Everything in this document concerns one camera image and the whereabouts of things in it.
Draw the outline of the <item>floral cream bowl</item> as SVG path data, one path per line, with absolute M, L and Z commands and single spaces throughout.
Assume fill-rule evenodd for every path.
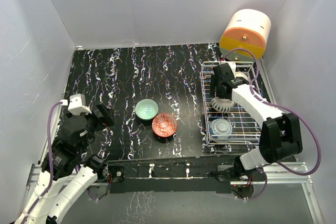
M 244 78 L 245 80 L 248 80 L 248 77 L 242 72 L 235 72 L 235 77 L 236 78 Z

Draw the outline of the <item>white bowl black striped outside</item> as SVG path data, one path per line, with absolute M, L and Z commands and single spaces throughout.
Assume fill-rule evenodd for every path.
M 226 113 L 233 109 L 234 107 L 234 101 L 230 99 L 220 99 L 218 97 L 214 97 L 211 100 L 211 105 L 213 109 L 215 109 L 217 112 Z

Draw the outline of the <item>red patterned bowl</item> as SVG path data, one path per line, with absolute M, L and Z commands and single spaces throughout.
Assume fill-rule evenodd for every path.
M 170 137 L 177 130 L 176 117 L 169 113 L 158 114 L 152 120 L 152 130 L 159 137 Z

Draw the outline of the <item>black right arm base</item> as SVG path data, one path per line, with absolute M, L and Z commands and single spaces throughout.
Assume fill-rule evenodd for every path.
M 266 176 L 257 169 L 237 171 L 233 165 L 217 165 L 206 173 L 206 177 L 215 178 L 219 182 L 243 182 L 245 184 L 266 180 Z

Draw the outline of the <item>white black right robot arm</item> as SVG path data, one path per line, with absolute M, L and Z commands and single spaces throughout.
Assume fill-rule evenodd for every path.
M 242 106 L 261 128 L 259 145 L 241 155 L 228 171 L 247 180 L 253 169 L 299 154 L 303 150 L 299 118 L 269 105 L 243 77 L 236 77 L 230 64 L 213 67 L 210 83 L 211 105 L 218 112 L 228 112 L 234 103 Z

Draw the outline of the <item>blue white patterned bowl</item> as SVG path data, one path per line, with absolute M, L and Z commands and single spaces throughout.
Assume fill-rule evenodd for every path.
M 212 120 L 209 125 L 209 134 L 211 138 L 226 141 L 232 138 L 233 127 L 226 119 Z

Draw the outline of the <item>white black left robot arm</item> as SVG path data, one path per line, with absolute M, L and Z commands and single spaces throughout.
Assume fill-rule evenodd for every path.
M 67 118 L 55 139 L 51 117 L 58 106 L 67 106 Z M 55 103 L 47 120 L 48 153 L 41 164 L 36 187 L 15 223 L 61 223 L 77 199 L 96 181 L 108 177 L 106 160 L 93 154 L 85 162 L 82 154 L 95 140 L 95 132 L 115 124 L 114 111 L 96 105 L 98 117 L 80 98 Z

